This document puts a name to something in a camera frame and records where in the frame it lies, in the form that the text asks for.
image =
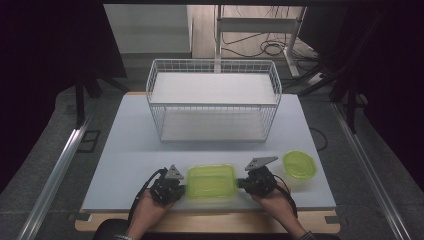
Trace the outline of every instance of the green plastic container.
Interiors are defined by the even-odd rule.
[[[188,170],[186,197],[227,198],[237,190],[234,167],[230,164],[196,166]]]
[[[314,159],[302,151],[286,153],[283,157],[283,165],[286,174],[296,179],[310,179],[317,172]]]

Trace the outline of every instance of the white wire basket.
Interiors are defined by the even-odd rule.
[[[281,83],[271,60],[156,59],[146,95],[163,142],[265,142]]]

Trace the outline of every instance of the black backdrop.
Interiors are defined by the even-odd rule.
[[[0,1],[1,191],[47,125],[59,92],[92,70],[125,77],[100,2]]]
[[[356,72],[369,102],[366,116],[424,190],[424,8],[398,2]]]

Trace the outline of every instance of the white tabletop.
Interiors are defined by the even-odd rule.
[[[314,178],[293,182],[284,176],[282,156],[300,150],[317,166]],[[124,96],[85,197],[88,212],[128,211],[135,195],[158,169],[175,164],[185,175],[190,167],[232,164],[238,178],[247,177],[245,166],[255,157],[278,156],[268,164],[273,174],[286,180],[299,209],[335,208],[321,161],[296,95],[282,95],[271,132],[265,143],[162,143],[145,95]],[[172,210],[243,211],[260,209],[243,189],[230,199],[193,201],[182,197]]]

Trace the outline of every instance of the white panel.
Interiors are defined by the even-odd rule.
[[[120,53],[188,53],[186,5],[104,4]]]

